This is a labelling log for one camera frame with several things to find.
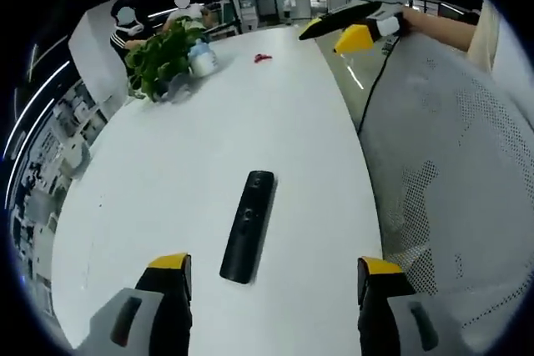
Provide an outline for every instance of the potted plant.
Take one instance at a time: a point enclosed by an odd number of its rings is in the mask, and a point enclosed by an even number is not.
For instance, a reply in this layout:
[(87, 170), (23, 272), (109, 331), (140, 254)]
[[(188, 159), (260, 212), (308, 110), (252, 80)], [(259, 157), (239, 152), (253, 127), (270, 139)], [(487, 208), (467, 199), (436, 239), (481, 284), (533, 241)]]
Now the potted plant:
[(177, 18), (167, 32), (154, 35), (128, 53), (126, 64), (133, 71), (130, 95), (142, 98), (138, 95), (140, 90), (155, 102), (168, 92), (170, 82), (177, 76), (189, 74), (189, 50), (203, 37), (202, 28), (192, 27), (191, 18)]

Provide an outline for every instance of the red object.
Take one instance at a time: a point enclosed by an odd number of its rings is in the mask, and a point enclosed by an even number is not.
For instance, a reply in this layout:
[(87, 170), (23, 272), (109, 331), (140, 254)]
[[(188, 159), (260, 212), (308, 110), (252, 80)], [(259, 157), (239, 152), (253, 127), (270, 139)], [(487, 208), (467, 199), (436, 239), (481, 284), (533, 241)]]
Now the red object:
[(256, 54), (256, 56), (254, 57), (254, 63), (259, 63), (261, 62), (262, 60), (267, 60), (269, 58), (273, 58), (272, 56), (269, 56), (268, 54), (261, 54), (261, 53), (258, 53)]

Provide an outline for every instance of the yellow part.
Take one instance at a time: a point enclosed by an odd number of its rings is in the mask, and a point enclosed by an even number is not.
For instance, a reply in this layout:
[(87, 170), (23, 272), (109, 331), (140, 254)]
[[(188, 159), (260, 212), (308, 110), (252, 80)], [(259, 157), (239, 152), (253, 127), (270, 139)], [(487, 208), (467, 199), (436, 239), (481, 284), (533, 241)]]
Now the yellow part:
[(162, 256), (156, 258), (151, 264), (150, 268), (174, 268), (181, 270), (184, 267), (184, 262), (187, 260), (187, 253), (170, 254), (169, 256)]
[(363, 261), (367, 265), (369, 275), (402, 273), (402, 269), (394, 263), (386, 262), (380, 258), (368, 258), (364, 256)]
[(304, 28), (304, 31), (302, 31), (302, 33), (300, 35), (302, 35), (303, 33), (305, 33), (309, 27), (311, 27), (312, 25), (318, 23), (320, 21), (320, 18), (314, 18), (313, 20), (311, 20), (308, 25), (306, 25), (306, 27)]
[(336, 53), (356, 52), (373, 48), (373, 39), (366, 25), (353, 24), (348, 27), (334, 46)]

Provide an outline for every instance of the white table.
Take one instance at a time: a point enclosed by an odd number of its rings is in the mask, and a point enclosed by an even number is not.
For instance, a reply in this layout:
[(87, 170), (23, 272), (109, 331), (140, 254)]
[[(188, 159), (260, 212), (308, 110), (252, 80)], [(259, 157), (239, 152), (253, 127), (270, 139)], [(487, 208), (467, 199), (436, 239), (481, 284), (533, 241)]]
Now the white table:
[[(224, 68), (181, 104), (120, 109), (63, 205), (53, 304), (74, 347), (150, 261), (193, 257), (193, 356), (360, 353), (356, 259), (380, 257), (355, 129), (314, 41), (276, 28), (213, 44)], [(273, 60), (254, 64), (256, 53)], [(253, 285), (219, 276), (247, 174), (278, 188)]]

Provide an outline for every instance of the black shirt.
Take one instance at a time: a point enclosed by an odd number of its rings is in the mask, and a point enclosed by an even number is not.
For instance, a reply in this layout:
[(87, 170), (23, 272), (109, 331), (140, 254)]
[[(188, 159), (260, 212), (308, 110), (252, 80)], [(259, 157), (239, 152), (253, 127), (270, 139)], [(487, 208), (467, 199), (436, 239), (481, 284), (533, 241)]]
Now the black shirt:
[(136, 39), (148, 39), (152, 37), (155, 33), (156, 32), (154, 31), (154, 29), (147, 24), (144, 25), (143, 31), (136, 33), (135, 35), (129, 35), (125, 31), (115, 29), (115, 31), (111, 34), (109, 42), (111, 43), (111, 47), (115, 49), (115, 52), (117, 52), (118, 56), (123, 61), (124, 65), (126, 65), (125, 58), (129, 52), (129, 50), (124, 47), (126, 42), (133, 41)]

